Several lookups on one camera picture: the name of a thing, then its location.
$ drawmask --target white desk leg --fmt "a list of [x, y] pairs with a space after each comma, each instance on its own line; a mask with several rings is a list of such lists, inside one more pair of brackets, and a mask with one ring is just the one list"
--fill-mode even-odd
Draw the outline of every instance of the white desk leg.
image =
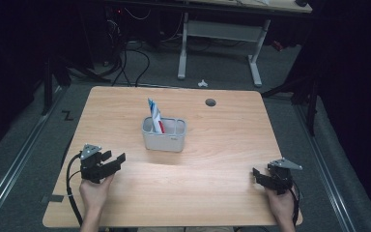
[[257, 58], [258, 58], [258, 55], [260, 54], [261, 47], [264, 43], [264, 39], [267, 36], [270, 23], [271, 21], [269, 19], [265, 21], [264, 27], [262, 28], [260, 36], [258, 38], [257, 46], [255, 47], [254, 54], [248, 56], [249, 67], [251, 68], [252, 78], [254, 80], [254, 85], [256, 87], [262, 86], [261, 77], [260, 77], [260, 74], [258, 72], [258, 67], [257, 67]]
[[188, 13], [185, 13], [185, 22], [183, 24], [183, 44], [182, 52], [180, 53], [180, 63], [179, 63], [179, 74], [177, 77], [179, 79], [186, 78], [186, 36], [188, 31]]

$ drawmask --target white box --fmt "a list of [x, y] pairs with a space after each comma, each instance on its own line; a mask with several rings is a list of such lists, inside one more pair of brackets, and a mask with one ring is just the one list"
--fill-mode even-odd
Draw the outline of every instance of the white box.
[[152, 117], [143, 121], [142, 130], [147, 149], [166, 152], [181, 152], [185, 145], [186, 121], [177, 118], [161, 118], [164, 133], [157, 133]]

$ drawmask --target red object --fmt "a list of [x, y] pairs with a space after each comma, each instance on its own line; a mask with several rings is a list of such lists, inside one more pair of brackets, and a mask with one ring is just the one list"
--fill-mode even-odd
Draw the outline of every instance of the red object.
[[272, 46], [273, 46], [273, 48], [275, 48], [277, 51], [281, 51], [282, 49], [284, 49], [284, 47], [281, 45], [281, 43], [276, 42], [276, 41], [273, 41], [273, 42], [272, 42]]
[[158, 121], [158, 123], [160, 124], [161, 132], [162, 133], [165, 133], [164, 126], [162, 125], [162, 122], [161, 121]]

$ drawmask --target small white object on floor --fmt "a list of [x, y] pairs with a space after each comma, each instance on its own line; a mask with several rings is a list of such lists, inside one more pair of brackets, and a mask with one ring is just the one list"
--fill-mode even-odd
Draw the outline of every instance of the small white object on floor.
[[208, 87], [209, 84], [207, 84], [206, 81], [204, 81], [204, 79], [202, 79], [201, 82], [198, 83], [198, 86], [200, 86], [200, 87]]

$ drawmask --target human hand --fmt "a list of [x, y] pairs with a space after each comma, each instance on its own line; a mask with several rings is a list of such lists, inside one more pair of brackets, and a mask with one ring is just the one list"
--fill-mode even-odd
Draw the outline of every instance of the human hand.
[[275, 190], [269, 188], [265, 188], [265, 192], [270, 201], [271, 212], [275, 216], [281, 231], [295, 231], [295, 225], [292, 221], [294, 213], [293, 194], [287, 190], [285, 193], [278, 195]]
[[113, 178], [114, 174], [106, 177], [100, 184], [82, 180], [79, 190], [85, 206], [85, 216], [80, 231], [98, 231], [101, 213]]

